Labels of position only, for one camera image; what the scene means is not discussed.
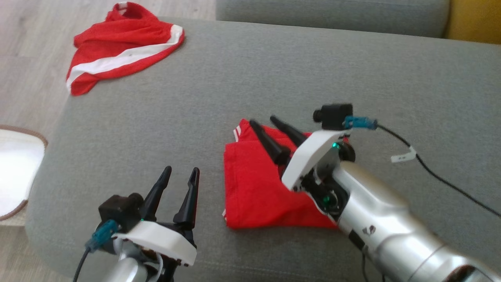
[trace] green led light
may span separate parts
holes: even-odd
[[[331,198],[329,196],[325,196],[322,200],[324,205],[328,205],[331,202]]]

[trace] wooden floor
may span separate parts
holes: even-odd
[[[73,37],[104,20],[112,0],[0,0],[0,124],[51,142],[68,98]],[[135,0],[157,16],[215,19],[214,0]],[[70,281],[47,269],[23,227],[0,226],[0,281]]]

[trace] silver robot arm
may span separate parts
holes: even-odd
[[[188,267],[195,263],[197,249],[192,230],[200,170],[193,169],[186,197],[173,222],[157,222],[155,213],[171,171],[171,167],[165,168],[144,200],[137,193],[129,197],[114,195],[99,207],[102,222],[86,247],[90,252],[98,249],[118,256],[118,262],[103,282],[172,282],[178,266]],[[107,226],[114,224],[118,232],[112,234]]]
[[[332,175],[349,194],[339,228],[393,281],[501,281],[433,234],[404,198],[357,164],[341,162]]]
[[[306,138],[275,116],[271,121],[298,147],[290,157],[290,149],[250,121],[282,183],[290,191],[307,193],[384,276],[409,282],[501,282],[488,266],[426,228],[395,190],[351,162],[354,151],[343,142],[347,130],[319,130]]]

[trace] gray sofa cushion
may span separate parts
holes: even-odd
[[[201,170],[198,257],[183,281],[361,281],[360,252],[338,231],[230,230],[223,151],[241,118],[277,114],[302,130],[312,112],[350,101],[408,138],[437,173],[486,204],[499,186],[501,47],[391,34],[165,19],[185,43],[165,60],[70,97],[28,205],[33,248],[72,276],[113,194],[146,195],[166,165],[172,177],[157,217],[170,221],[194,166]],[[455,247],[501,270],[501,220],[437,182],[417,162],[391,164],[407,148],[380,131],[352,135],[357,162],[402,193]],[[115,257],[95,253],[81,281],[99,281]]]
[[[449,0],[217,0],[216,19],[442,37]]]

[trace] white cable tag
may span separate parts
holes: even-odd
[[[410,161],[416,158],[416,150],[412,146],[409,147],[410,152],[403,154],[403,155],[396,155],[396,156],[391,156],[391,162],[392,163],[399,163],[399,162],[405,162],[405,161]]]

